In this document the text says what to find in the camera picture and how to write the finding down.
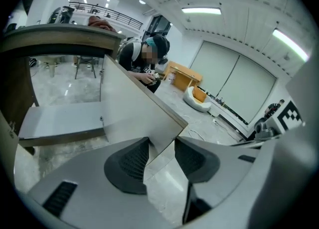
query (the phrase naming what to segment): black hat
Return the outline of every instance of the black hat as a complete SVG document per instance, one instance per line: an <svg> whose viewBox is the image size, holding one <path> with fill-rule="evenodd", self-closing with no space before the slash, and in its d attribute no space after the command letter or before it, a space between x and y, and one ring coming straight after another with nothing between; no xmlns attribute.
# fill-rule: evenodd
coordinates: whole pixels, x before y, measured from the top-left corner
<svg viewBox="0 0 319 229"><path fill-rule="evenodd" d="M153 41L158 48L158 58L162 59L169 51L169 41L162 35L153 36Z"/></svg>

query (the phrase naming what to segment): sliding door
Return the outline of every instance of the sliding door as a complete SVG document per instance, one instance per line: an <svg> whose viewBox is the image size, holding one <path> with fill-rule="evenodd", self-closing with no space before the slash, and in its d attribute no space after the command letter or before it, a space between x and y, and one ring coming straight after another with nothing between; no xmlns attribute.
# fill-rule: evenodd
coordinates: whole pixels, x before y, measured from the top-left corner
<svg viewBox="0 0 319 229"><path fill-rule="evenodd" d="M203 42L190 67L203 76L200 87L216 96L233 70L239 54L209 42Z"/></svg>
<svg viewBox="0 0 319 229"><path fill-rule="evenodd" d="M262 67L240 56L218 97L249 123L267 99L275 80Z"/></svg>

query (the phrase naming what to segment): railing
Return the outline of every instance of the railing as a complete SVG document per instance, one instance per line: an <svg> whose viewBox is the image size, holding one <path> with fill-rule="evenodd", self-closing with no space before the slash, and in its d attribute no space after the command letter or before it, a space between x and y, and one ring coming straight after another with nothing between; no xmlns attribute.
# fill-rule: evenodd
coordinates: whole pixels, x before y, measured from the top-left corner
<svg viewBox="0 0 319 229"><path fill-rule="evenodd" d="M93 5L89 3L69 2L69 6L71 8L74 8L74 11L92 13L98 16L114 19L136 29L140 29L143 25L143 23L131 17L128 17L125 14L98 5Z"/></svg>

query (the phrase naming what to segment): teal hair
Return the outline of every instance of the teal hair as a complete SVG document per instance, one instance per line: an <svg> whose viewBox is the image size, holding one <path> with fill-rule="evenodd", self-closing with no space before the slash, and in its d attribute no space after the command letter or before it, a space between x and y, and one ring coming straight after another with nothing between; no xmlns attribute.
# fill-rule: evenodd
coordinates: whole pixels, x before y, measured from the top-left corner
<svg viewBox="0 0 319 229"><path fill-rule="evenodd" d="M151 47L155 47L155 48L157 47L152 37L149 37L148 39L146 39L145 42Z"/></svg>

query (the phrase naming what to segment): hand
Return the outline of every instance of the hand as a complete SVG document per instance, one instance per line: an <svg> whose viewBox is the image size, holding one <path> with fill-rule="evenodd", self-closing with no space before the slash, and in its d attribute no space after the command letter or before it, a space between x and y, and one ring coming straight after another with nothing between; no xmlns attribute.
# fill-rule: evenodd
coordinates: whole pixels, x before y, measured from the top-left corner
<svg viewBox="0 0 319 229"><path fill-rule="evenodd" d="M145 84L149 84L155 81L155 78L151 73L141 73L140 80Z"/></svg>

